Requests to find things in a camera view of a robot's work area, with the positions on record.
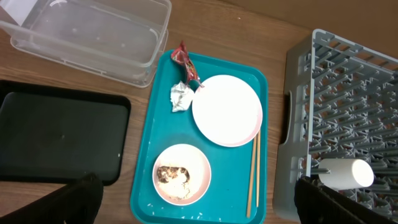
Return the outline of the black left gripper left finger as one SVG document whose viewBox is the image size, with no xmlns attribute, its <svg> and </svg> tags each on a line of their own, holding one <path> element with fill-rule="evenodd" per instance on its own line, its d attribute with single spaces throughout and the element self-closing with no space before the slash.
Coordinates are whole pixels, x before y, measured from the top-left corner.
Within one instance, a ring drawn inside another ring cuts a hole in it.
<svg viewBox="0 0 398 224">
<path fill-rule="evenodd" d="M 1 224 L 93 224 L 103 188 L 102 181 L 90 173 L 1 217 Z"/>
</svg>

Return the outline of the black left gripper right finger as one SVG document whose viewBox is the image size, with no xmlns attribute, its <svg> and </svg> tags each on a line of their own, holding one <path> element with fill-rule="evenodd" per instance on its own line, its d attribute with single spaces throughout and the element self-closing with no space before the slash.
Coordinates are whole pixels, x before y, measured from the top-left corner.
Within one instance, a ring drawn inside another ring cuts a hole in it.
<svg viewBox="0 0 398 224">
<path fill-rule="evenodd" d="M 395 224 L 309 177 L 296 181 L 294 204 L 301 224 Z"/>
</svg>

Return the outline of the white plastic cup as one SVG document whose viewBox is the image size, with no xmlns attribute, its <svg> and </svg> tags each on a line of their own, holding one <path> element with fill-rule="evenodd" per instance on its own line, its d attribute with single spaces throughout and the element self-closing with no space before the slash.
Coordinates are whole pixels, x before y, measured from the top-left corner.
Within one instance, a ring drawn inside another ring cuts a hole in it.
<svg viewBox="0 0 398 224">
<path fill-rule="evenodd" d="M 369 187 L 374 182 L 371 166 L 362 159 L 323 159 L 318 166 L 329 174 L 319 174 L 321 183 L 333 190 Z"/>
</svg>

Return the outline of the wooden chopstick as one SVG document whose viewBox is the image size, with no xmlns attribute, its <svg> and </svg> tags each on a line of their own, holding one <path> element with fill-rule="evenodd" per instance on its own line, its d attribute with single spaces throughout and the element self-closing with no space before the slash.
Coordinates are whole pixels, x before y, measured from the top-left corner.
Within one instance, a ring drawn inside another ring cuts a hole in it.
<svg viewBox="0 0 398 224">
<path fill-rule="evenodd" d="M 256 143 L 256 207 L 259 206 L 259 181 L 260 181 L 260 167 L 261 167 L 261 130 L 257 133 Z"/>
<path fill-rule="evenodd" d="M 254 137 L 253 145 L 252 145 L 248 200 L 247 200 L 247 208 L 246 208 L 246 217 L 247 218 L 251 217 L 252 193 L 253 193 L 253 186 L 254 186 L 254 168 L 255 168 L 255 164 L 256 164 L 256 148 L 257 148 L 257 136 Z"/>
</svg>

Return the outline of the white round plate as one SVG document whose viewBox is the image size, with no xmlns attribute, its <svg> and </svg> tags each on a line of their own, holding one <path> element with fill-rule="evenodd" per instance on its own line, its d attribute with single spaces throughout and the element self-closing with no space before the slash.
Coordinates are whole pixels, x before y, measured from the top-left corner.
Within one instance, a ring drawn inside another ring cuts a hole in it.
<svg viewBox="0 0 398 224">
<path fill-rule="evenodd" d="M 231 75 L 207 78 L 192 101 L 200 132 L 211 142 L 238 147 L 253 140 L 262 124 L 261 101 L 244 80 Z"/>
</svg>

